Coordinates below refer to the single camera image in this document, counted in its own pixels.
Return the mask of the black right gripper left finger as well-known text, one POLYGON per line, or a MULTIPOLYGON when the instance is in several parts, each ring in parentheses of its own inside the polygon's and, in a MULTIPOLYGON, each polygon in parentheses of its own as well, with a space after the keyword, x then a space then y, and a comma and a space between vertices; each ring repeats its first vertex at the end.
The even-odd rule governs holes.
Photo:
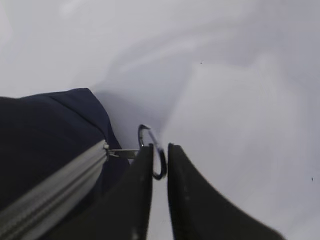
POLYGON ((120 182, 93 206, 49 233, 47 240, 145 240, 154 146, 143 146, 120 182))

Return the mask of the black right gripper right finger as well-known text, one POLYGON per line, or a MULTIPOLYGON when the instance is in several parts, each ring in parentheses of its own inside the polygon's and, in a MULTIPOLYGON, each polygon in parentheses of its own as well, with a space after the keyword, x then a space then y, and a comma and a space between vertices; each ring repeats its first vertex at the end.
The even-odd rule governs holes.
POLYGON ((168 145, 167 195, 176 240, 282 240, 239 209, 192 164, 183 148, 168 145))

